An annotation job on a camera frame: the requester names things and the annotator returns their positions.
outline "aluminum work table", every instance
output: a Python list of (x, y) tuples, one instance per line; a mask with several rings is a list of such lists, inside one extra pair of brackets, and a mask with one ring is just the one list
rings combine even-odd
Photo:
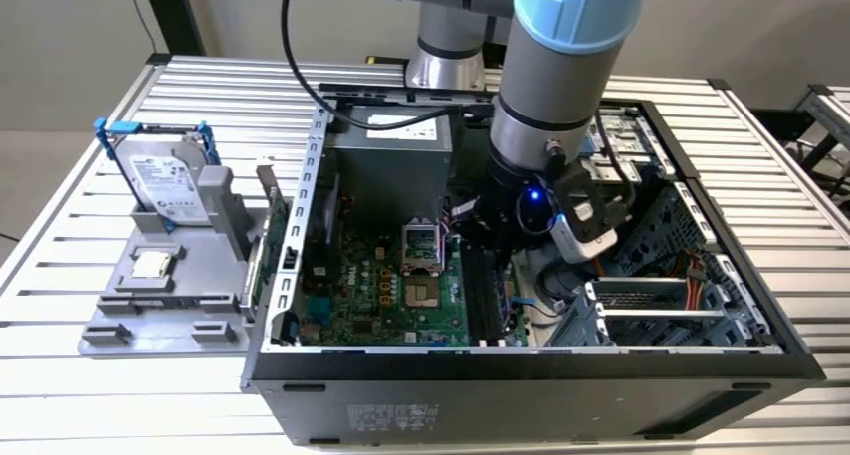
[[(398, 66), (305, 65), (320, 82), (398, 86)], [(488, 75), (494, 90), (499, 74)], [(656, 103), (829, 380), (696, 441), (628, 445), (340, 447), (367, 453), (850, 453), (850, 224), (730, 91), (615, 77), (610, 98)], [(147, 65), (111, 120), (213, 127), (233, 191), (264, 205), (255, 158), (292, 191), (313, 103), (287, 66), (173, 57)], [(127, 239), (133, 198), (92, 142), (0, 269), (0, 453), (272, 453), (288, 440), (241, 357), (88, 359), (77, 340)]]

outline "black cable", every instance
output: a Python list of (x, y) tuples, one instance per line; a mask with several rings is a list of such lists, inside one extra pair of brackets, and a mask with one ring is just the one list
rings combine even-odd
[(835, 185), (833, 186), (833, 189), (830, 189), (829, 191), (830, 198), (835, 196), (835, 194), (838, 194), (838, 191), (841, 191), (841, 187), (845, 185), (845, 181), (847, 181), (849, 175), (850, 173), (845, 174), (841, 178), (838, 178), (838, 181), (835, 181)]
[(9, 235), (8, 235), (8, 234), (5, 234), (5, 233), (0, 233), (0, 238), (3, 238), (3, 239), (8, 239), (9, 241), (15, 241), (16, 243), (20, 243), (20, 242), (21, 242), (20, 238), (16, 238), (15, 236), (9, 236)]
[(599, 130), (599, 136), (602, 137), (602, 142), (606, 143), (606, 152), (608, 153), (608, 160), (611, 161), (611, 166), (614, 166), (614, 171), (616, 175), (623, 180), (623, 184), (626, 184), (626, 194), (623, 195), (623, 204), (631, 208), (632, 204), (635, 204), (635, 185), (626, 176), (626, 171), (623, 171), (623, 166), (620, 166), (620, 161), (616, 159), (616, 155), (614, 154), (614, 146), (611, 145), (611, 140), (608, 139), (608, 133), (606, 132), (606, 127), (602, 123), (602, 114), (596, 112), (596, 128)]
[(559, 317), (559, 315), (551, 314), (551, 313), (547, 313), (546, 311), (543, 311), (543, 308), (540, 308), (536, 304), (519, 303), (519, 305), (524, 306), (526, 308), (534, 309), (538, 313), (540, 313), (543, 316), (546, 316), (550, 319), (556, 319)]
[(435, 112), (420, 114), (419, 116), (411, 119), (399, 121), (398, 123), (390, 123), (390, 124), (370, 124), (363, 121), (358, 121), (352, 119), (346, 114), (339, 112), (331, 106), (331, 104), (328, 104), (328, 102), (322, 98), (322, 96), (316, 93), (316, 91), (312, 89), (312, 87), (309, 86), (309, 83), (307, 82), (307, 79), (301, 75), (300, 69), (297, 68), (297, 63), (295, 62), (295, 56), (292, 55), (292, 46), (289, 45), (289, 17), (288, 17), (289, 1), (291, 0), (280, 1), (280, 39), (283, 40), (283, 53), (287, 56), (287, 64), (289, 64), (289, 70), (292, 72), (292, 76), (295, 77), (295, 80), (297, 80), (297, 83), (304, 89), (304, 92), (307, 92), (307, 94), (313, 99), (316, 104), (319, 104), (319, 106), (332, 116), (335, 116), (339, 121), (343, 121), (351, 126), (355, 126), (367, 131), (388, 131), (391, 129), (404, 128), (407, 126), (411, 126), (412, 124), (422, 123), (423, 121), (428, 121), (430, 119), (436, 118), (438, 116), (443, 116), (444, 114), (459, 114), (462, 112), (460, 107), (447, 107), (444, 109), (436, 110)]
[(133, 5), (136, 6), (136, 13), (139, 14), (139, 20), (141, 21), (144, 32), (147, 33), (147, 37), (149, 38), (149, 45), (153, 47), (153, 53), (156, 54), (159, 53), (159, 49), (156, 48), (156, 40), (153, 39), (153, 34), (149, 32), (149, 27), (147, 26), (147, 21), (144, 20), (144, 16), (141, 15), (139, 0), (133, 0)]
[(546, 296), (548, 299), (568, 303), (574, 298), (572, 294), (555, 293), (546, 286), (546, 279), (548, 278), (548, 274), (556, 269), (560, 269), (562, 266), (566, 267), (566, 265), (567, 262), (562, 258), (556, 258), (554, 261), (546, 264), (546, 266), (543, 266), (543, 269), (540, 269), (540, 271), (536, 273), (536, 278), (534, 279), (534, 288), (536, 289), (536, 292)]
[(662, 264), (664, 261), (667, 261), (670, 258), (672, 258), (674, 256), (676, 256), (682, 251), (674, 251), (671, 253), (667, 253), (666, 255), (663, 255), (662, 257), (654, 259), (652, 261), (650, 261), (647, 264), (644, 264), (638, 271), (635, 271), (631, 275), (631, 277), (635, 276), (643, 276), (644, 274), (648, 273), (648, 270), (652, 268), (658, 268), (659, 264)]

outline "gray floor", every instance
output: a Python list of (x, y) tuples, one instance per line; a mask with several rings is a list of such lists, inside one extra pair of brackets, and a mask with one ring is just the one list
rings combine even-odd
[[(88, 132), (0, 131), (0, 232), (21, 237), (92, 141)], [(0, 238), (0, 264), (15, 243)]]

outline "blue robot arm cap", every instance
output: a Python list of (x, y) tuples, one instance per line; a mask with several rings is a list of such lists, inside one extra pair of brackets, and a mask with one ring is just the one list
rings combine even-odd
[(603, 52), (626, 40), (643, 0), (514, 0), (528, 35), (564, 54)]

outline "white wall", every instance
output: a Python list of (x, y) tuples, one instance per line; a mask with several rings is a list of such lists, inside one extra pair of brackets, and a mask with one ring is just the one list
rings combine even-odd
[[(207, 21), (220, 55), (283, 60), (280, 0), (191, 0)], [(407, 57), (416, 48), (419, 4), (395, 0), (292, 0), (295, 56), (309, 61), (358, 62), (367, 55)]]
[[(280, 0), (197, 0), (228, 57), (281, 59)], [(415, 48), (418, 7), (392, 0), (295, 0), (304, 60), (362, 62)], [(787, 106), (814, 82), (850, 84), (850, 0), (646, 0), (616, 73), (720, 77), (755, 106)]]
[[(211, 54), (283, 58), (280, 0), (191, 2)], [(303, 60), (415, 49), (411, 2), (295, 0), (292, 21)], [(616, 72), (722, 77), (751, 105), (786, 106), (807, 83), (850, 85), (847, 22), (850, 0), (647, 0)], [(149, 54), (132, 0), (0, 0), (0, 42), (0, 129), (85, 131)]]
[(149, 53), (132, 0), (0, 0), (0, 129), (88, 130)]

